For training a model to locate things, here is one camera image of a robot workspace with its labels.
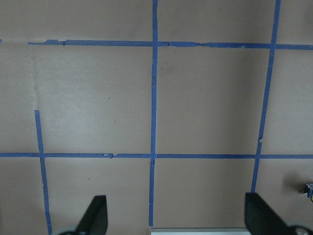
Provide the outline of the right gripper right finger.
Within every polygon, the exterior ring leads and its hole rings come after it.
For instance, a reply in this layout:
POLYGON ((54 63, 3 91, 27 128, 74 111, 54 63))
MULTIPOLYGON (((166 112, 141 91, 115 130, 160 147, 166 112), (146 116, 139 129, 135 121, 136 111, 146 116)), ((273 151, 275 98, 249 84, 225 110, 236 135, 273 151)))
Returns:
POLYGON ((293 234, 293 230, 257 193, 245 194, 245 225, 251 235, 293 234))

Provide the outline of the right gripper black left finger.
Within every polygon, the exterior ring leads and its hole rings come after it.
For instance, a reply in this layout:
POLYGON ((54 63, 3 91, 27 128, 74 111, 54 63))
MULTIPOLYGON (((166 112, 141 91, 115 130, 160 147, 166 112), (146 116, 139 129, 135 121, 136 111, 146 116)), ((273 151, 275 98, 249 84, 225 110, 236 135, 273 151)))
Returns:
POLYGON ((82 219, 74 230, 75 235, 105 235, 108 229, 107 199, 94 196, 82 219))

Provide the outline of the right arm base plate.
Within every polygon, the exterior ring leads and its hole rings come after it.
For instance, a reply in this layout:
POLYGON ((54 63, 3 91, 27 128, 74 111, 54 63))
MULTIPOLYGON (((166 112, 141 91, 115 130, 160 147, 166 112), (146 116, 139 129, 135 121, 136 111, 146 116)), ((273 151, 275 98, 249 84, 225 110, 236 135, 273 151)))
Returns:
POLYGON ((250 235, 245 228, 153 228, 152 235, 250 235))

